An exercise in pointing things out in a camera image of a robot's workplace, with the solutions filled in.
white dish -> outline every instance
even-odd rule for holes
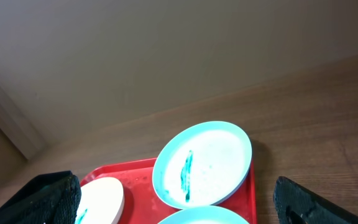
[[[176,212],[158,224],[248,224],[248,222],[226,208],[203,206]]]
[[[175,136],[158,156],[153,187],[175,208],[215,205],[243,183],[252,148],[246,133],[224,121],[190,127]]]
[[[114,177],[96,179],[81,188],[75,224],[116,224],[124,208],[124,188]]]

paint smear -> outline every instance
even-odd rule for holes
[[[86,212],[88,211],[88,209],[85,209],[85,211],[81,214],[81,216],[75,220],[75,224],[81,224],[82,220],[85,217]]]
[[[180,174],[181,189],[186,194],[186,202],[190,200],[190,172],[191,164],[193,163],[193,151],[190,150],[187,155],[185,165],[183,166]]]

wood grain surface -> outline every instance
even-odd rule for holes
[[[0,206],[37,174],[70,169],[81,179],[103,164],[155,157],[180,131],[211,120],[252,139],[259,223],[278,223],[280,175],[358,215],[358,56],[64,142],[1,186]]]

